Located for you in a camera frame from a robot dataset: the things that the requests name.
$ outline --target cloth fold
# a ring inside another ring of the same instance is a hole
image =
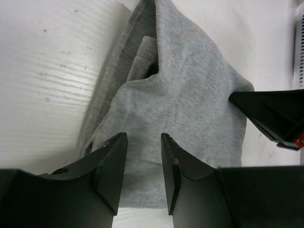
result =
[[[241,166],[246,117],[228,98],[252,90],[170,0],[141,0],[85,125],[83,156],[127,132],[120,206],[166,208],[161,133],[212,167]]]

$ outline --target gray cloth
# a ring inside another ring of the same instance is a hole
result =
[[[159,72],[147,77],[156,59]],[[170,0],[142,0],[107,67],[83,155],[127,132],[120,206],[166,208],[161,133],[212,167],[241,166],[246,117],[228,98],[252,90]]]

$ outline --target table surface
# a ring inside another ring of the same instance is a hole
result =
[[[75,160],[109,55],[138,0],[0,3],[0,167],[51,172]],[[173,0],[256,91],[291,89],[293,0]],[[293,165],[248,122],[244,166]],[[113,227],[172,227],[166,209],[120,208]]]

